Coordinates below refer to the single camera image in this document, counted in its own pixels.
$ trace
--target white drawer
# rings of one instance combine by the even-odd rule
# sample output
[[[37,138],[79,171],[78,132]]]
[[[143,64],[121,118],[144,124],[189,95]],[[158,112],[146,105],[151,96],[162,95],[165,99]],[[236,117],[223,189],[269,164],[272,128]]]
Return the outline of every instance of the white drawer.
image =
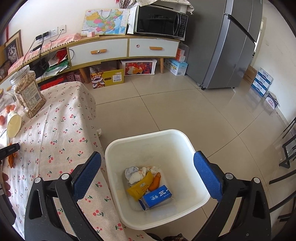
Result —
[[[130,39],[129,56],[176,57],[179,42],[164,39]]]
[[[127,57],[127,46],[127,39],[111,39],[80,44],[77,46],[70,47],[69,53],[71,65],[75,66],[79,64],[109,58],[125,58]],[[91,51],[97,51],[102,49],[106,49],[106,52],[99,54],[91,54]]]

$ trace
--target blue gripper pad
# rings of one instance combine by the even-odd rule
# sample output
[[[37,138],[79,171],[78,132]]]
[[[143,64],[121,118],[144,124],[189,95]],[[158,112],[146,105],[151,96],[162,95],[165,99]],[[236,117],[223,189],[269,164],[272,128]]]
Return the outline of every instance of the blue gripper pad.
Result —
[[[93,152],[73,178],[73,199],[76,202],[84,198],[86,191],[101,167],[101,163],[100,153]]]
[[[223,196],[222,184],[210,167],[210,162],[201,151],[197,151],[194,154],[193,163],[211,197],[220,202]]]

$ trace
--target pink cloth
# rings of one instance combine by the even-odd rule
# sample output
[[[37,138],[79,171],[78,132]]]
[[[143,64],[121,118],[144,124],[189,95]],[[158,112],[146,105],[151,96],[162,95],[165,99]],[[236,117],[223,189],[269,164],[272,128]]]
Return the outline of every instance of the pink cloth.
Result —
[[[55,47],[67,44],[67,43],[71,43],[71,42],[75,42],[80,40],[82,37],[80,36],[80,34],[76,33],[76,34],[71,34],[65,37],[61,37],[58,40],[54,41],[54,42],[49,42],[46,45],[42,46],[41,49],[41,53],[49,50],[49,49],[54,49]],[[39,49],[33,51],[32,53],[28,53],[26,55],[26,59],[24,61],[24,65],[26,65],[26,62],[29,61],[30,59],[36,57],[39,55]],[[13,72],[15,69],[17,69],[18,67],[20,67],[22,65],[22,62],[24,60],[24,57],[21,57],[20,59],[18,59],[8,70],[8,74],[10,74],[11,72]]]

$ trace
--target refrigerator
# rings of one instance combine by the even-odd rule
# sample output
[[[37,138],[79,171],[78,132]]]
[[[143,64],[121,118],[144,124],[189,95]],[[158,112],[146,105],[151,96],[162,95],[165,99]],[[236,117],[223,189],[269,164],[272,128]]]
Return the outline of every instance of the refrigerator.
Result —
[[[184,43],[186,73],[210,88],[239,86],[254,53],[262,0],[192,0]]]

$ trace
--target map of china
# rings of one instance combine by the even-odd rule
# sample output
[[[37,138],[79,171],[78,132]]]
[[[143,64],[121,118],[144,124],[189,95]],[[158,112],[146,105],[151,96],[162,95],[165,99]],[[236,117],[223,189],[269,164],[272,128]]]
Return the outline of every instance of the map of china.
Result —
[[[102,18],[98,12],[94,12],[86,17],[86,24],[90,27],[96,27],[96,31],[99,32],[99,34],[104,34],[105,32],[114,30],[114,21],[121,15],[122,11],[118,11],[117,9],[112,10],[107,18]]]

